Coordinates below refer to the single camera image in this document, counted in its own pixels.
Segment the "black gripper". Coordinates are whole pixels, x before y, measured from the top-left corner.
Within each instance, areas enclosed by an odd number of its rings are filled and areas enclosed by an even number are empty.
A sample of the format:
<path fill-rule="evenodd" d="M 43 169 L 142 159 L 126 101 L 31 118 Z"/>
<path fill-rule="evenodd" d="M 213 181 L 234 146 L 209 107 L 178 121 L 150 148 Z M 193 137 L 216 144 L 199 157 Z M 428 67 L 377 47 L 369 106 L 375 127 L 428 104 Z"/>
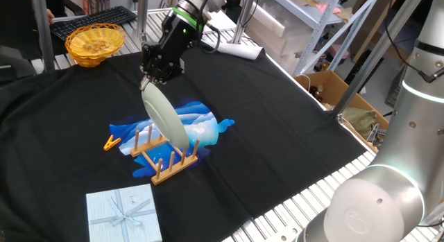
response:
<path fill-rule="evenodd" d="M 161 61 L 168 62 L 162 70 L 162 84 L 183 75 L 185 62 L 181 57 L 192 44 L 197 43 L 201 31 L 197 19 L 187 13 L 169 13 L 162 22 L 159 44 L 142 43 L 140 69 L 143 77 L 139 89 L 143 91 L 149 83 L 157 80 Z"/>

